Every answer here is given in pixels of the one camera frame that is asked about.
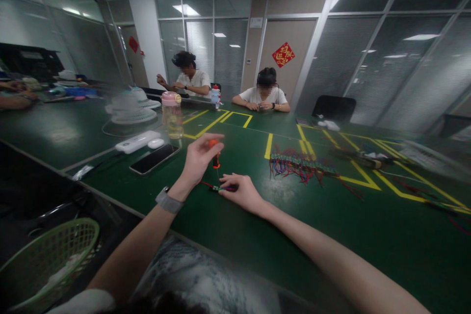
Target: plastic bottle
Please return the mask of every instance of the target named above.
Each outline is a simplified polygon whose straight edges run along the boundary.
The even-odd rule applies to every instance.
[[[171,91],[162,93],[163,124],[167,126],[168,137],[179,139],[183,137],[183,116],[179,94]]]
[[[211,103],[216,106],[216,109],[219,109],[219,105],[221,104],[221,91],[218,85],[214,85],[211,90]]]

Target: desk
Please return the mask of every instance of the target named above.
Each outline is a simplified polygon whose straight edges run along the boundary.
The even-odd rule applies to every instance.
[[[86,101],[67,108],[63,108],[66,104],[55,104],[2,113],[0,138],[67,171],[67,165],[99,150],[106,151],[117,142],[100,132],[106,120],[100,113],[100,104],[103,105]],[[368,144],[378,152],[398,154],[394,139],[417,136],[353,124],[341,125],[341,132],[325,133],[298,126],[293,113],[261,114],[232,104],[222,107],[225,110],[195,112],[187,118],[186,137],[180,141],[183,150],[149,175],[139,176],[129,170],[132,163],[149,152],[144,148],[102,165],[83,183],[133,213],[146,215],[154,207],[158,192],[171,185],[182,171],[184,148],[204,132],[223,133],[226,138],[219,158],[220,174],[250,175],[263,198],[356,252],[406,288],[431,312],[469,309],[470,238],[442,212],[426,207],[417,197],[373,171],[357,168],[351,161],[338,161],[336,169],[346,183],[363,192],[364,201],[334,178],[324,178],[324,188],[316,180],[304,185],[295,176],[274,179],[266,159],[274,144],[282,150],[305,150],[318,158],[326,157],[328,149],[335,145],[354,150]],[[51,120],[50,115],[59,117],[60,123]],[[51,135],[51,126],[62,132],[60,138]],[[112,153],[97,157],[91,164]],[[74,171],[73,168],[67,173],[72,175]],[[391,171],[432,181],[433,186],[421,186],[434,190],[450,205],[471,204],[469,186],[421,170],[394,166]],[[217,183],[212,168],[207,169],[203,181]],[[172,230],[309,301],[315,302],[322,295],[317,267],[295,245],[263,220],[209,192],[205,185],[193,190]]]

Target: person's hand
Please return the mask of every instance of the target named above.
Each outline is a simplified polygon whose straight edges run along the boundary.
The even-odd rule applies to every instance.
[[[157,83],[162,86],[167,84],[167,82],[165,82],[165,79],[163,78],[161,74],[157,75]]]
[[[257,189],[255,189],[249,176],[241,176],[232,173],[224,174],[220,182],[223,182],[221,188],[236,186],[237,191],[219,190],[219,195],[239,205],[244,210],[260,216],[266,208],[267,201],[262,199]]]
[[[38,100],[38,95],[36,93],[31,92],[30,90],[21,92],[21,95],[28,96],[34,101]]]
[[[261,109],[272,109],[273,104],[267,101],[263,101],[262,103],[259,104]]]
[[[0,82],[0,87],[10,91],[25,91],[26,84],[22,81]]]
[[[249,102],[245,106],[249,108],[250,110],[257,110],[257,111],[259,110],[259,105],[257,103]]]
[[[189,144],[181,178],[190,183],[192,187],[201,181],[209,162],[224,148],[224,144],[221,142],[209,148],[209,141],[222,138],[224,135],[205,133],[195,142]]]
[[[176,88],[182,88],[182,89],[185,88],[185,85],[181,82],[178,82],[178,81],[174,82],[173,86],[176,87]]]

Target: pink bottle cap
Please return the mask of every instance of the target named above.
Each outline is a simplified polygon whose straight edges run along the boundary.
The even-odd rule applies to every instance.
[[[182,97],[175,92],[172,91],[166,91],[162,93],[162,105],[164,106],[177,106],[180,105],[180,102],[182,101]]]

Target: red decoration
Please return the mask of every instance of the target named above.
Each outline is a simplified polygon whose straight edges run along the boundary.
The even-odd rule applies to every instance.
[[[290,60],[294,58],[293,50],[289,46],[288,42],[284,43],[279,49],[274,52],[272,55],[273,59],[275,59],[278,67],[283,67],[286,65]]]
[[[134,39],[133,36],[129,37],[128,44],[131,47],[133,52],[137,52],[137,49],[139,48],[139,43]]]

